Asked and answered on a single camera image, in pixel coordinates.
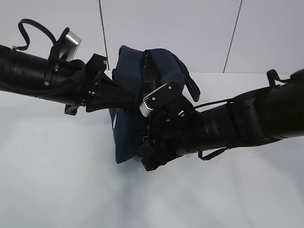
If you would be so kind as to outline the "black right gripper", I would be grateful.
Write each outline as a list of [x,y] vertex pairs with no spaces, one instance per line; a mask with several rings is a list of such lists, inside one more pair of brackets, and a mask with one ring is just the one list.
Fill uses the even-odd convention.
[[183,122],[183,114],[194,112],[192,103],[184,95],[180,95],[152,113],[147,134],[137,147],[137,156],[146,171],[154,171],[180,157],[176,154],[176,149],[181,138],[179,127]]

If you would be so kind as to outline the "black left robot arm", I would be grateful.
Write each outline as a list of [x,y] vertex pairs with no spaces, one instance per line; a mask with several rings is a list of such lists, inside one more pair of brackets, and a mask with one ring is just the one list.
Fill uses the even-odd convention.
[[90,113],[133,106],[133,93],[105,74],[106,60],[98,54],[87,63],[44,59],[1,46],[0,89],[64,104],[68,115],[76,115],[79,107]]

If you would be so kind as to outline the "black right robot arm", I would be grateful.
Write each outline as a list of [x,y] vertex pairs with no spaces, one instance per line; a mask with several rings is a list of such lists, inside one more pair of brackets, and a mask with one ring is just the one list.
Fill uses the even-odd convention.
[[137,148],[147,171],[186,154],[209,161],[226,150],[257,147],[304,134],[304,72],[281,79],[266,74],[269,85],[213,102],[199,112],[177,83],[148,94],[141,112],[150,119],[148,134]]

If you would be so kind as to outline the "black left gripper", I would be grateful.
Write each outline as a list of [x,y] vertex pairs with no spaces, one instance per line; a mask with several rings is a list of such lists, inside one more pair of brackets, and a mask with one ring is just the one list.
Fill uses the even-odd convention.
[[111,80],[106,74],[107,58],[93,54],[75,74],[80,85],[73,91],[75,101],[66,104],[64,113],[76,115],[79,107],[85,107],[88,113],[110,108],[132,107],[135,98],[133,92],[126,90]]

